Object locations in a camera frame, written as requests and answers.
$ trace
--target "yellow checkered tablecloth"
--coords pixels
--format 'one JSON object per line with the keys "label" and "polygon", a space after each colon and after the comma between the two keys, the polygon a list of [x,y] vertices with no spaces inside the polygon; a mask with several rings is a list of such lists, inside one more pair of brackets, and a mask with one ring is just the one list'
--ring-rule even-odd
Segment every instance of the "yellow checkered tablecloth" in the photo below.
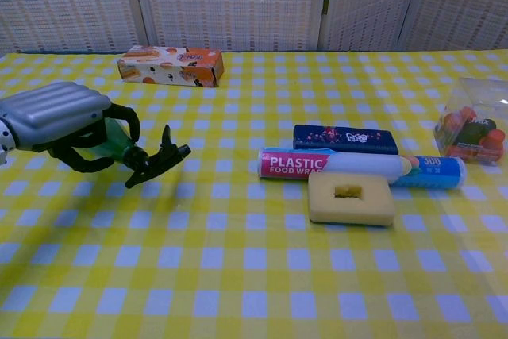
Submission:
{"label": "yellow checkered tablecloth", "polygon": [[59,80],[132,106],[193,152],[126,190],[47,153],[0,167],[2,337],[508,337],[508,175],[394,189],[393,228],[313,225],[306,183],[259,180],[295,124],[389,129],[436,155],[460,76],[508,79],[508,51],[227,53],[217,89],[123,83],[117,56],[7,55],[2,96]]}

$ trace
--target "dark blue box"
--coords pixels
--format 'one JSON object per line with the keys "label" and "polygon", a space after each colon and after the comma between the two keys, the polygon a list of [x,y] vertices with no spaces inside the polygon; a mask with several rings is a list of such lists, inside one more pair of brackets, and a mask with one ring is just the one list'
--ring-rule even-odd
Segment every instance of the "dark blue box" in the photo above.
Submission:
{"label": "dark blue box", "polygon": [[293,148],[330,148],[342,152],[397,155],[398,148],[387,130],[296,125]]}

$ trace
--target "clear plastic container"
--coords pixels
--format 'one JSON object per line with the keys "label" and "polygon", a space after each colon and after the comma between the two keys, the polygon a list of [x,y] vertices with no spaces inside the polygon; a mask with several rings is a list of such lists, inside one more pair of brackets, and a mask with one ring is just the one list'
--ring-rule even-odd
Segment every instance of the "clear plastic container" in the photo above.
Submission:
{"label": "clear plastic container", "polygon": [[434,128],[442,156],[495,163],[508,132],[508,82],[459,79]]}

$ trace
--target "yellow sponge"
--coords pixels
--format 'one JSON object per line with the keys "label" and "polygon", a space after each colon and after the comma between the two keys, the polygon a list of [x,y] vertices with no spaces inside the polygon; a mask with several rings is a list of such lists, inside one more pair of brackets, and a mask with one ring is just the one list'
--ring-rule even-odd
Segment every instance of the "yellow sponge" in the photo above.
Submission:
{"label": "yellow sponge", "polygon": [[309,175],[309,210],[312,222],[391,225],[395,216],[385,178],[340,172]]}

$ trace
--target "orange snack box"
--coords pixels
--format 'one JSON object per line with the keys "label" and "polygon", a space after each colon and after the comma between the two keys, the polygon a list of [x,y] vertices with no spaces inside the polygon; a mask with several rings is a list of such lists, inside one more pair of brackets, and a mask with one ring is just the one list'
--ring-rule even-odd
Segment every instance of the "orange snack box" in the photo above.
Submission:
{"label": "orange snack box", "polygon": [[118,60],[118,70],[128,83],[217,87],[224,66],[217,49],[134,45]]}

